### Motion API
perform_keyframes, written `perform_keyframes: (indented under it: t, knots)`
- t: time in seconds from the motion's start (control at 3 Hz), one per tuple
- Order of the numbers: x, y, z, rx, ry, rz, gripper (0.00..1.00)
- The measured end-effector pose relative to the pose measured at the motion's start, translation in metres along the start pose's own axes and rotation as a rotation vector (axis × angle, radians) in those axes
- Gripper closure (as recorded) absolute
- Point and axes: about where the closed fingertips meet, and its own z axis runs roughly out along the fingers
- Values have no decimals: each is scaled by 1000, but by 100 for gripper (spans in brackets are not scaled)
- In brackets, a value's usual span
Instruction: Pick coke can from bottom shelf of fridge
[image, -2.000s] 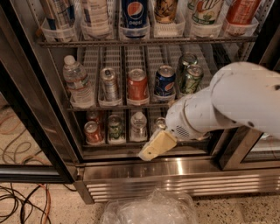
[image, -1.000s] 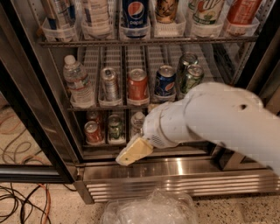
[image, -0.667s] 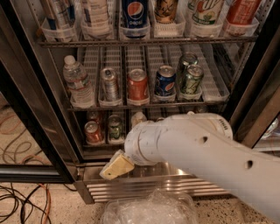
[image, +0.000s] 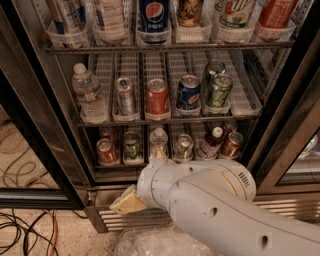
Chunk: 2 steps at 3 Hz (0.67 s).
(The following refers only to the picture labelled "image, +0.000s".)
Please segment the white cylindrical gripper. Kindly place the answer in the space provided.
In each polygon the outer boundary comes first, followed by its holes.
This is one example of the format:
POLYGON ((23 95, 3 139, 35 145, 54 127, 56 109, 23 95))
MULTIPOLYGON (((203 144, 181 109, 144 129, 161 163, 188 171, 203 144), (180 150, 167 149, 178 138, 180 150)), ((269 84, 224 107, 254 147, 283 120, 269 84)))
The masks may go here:
MULTIPOLYGON (((161 147, 156 148, 157 158, 167 158, 167 150, 161 147)), ((110 209, 119 214, 126 215, 142 211, 147 208, 147 205, 136 194, 136 186, 128 187, 119 198, 117 198, 111 205, 110 209)))

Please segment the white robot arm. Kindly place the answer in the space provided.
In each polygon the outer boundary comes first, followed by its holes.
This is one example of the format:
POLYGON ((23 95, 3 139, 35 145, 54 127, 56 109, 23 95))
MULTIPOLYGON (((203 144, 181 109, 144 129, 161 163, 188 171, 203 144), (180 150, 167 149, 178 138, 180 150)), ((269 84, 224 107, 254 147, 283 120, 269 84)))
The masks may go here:
POLYGON ((110 206, 120 215, 168 212, 188 235, 225 256, 320 256, 320 228, 253 203, 251 173, 228 159, 176 163, 157 158, 110 206))

